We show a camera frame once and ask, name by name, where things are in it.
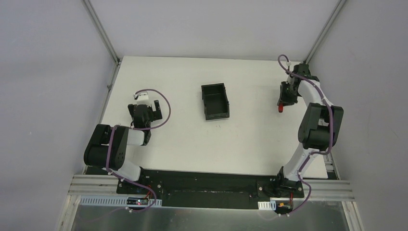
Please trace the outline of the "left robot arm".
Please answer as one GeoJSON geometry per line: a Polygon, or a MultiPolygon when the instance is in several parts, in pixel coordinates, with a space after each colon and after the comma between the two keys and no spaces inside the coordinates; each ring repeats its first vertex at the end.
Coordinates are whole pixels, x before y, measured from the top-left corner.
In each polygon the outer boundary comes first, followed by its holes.
{"type": "Polygon", "coordinates": [[[151,123],[163,119],[160,103],[129,104],[132,129],[98,124],[84,152],[84,163],[104,169],[131,181],[138,181],[142,167],[127,157],[128,146],[146,146],[151,138],[151,123]]]}

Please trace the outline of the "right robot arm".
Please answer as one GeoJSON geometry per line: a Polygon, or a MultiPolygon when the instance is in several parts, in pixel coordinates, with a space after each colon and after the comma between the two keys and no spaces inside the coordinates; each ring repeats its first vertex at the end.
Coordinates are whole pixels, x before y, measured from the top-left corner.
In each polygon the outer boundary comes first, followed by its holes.
{"type": "Polygon", "coordinates": [[[296,104],[299,97],[307,106],[297,133],[299,145],[289,162],[264,186],[263,192],[269,197],[303,197],[304,173],[317,156],[331,152],[338,138],[344,110],[327,99],[319,79],[311,75],[306,64],[295,65],[281,83],[278,111],[296,104]]]}

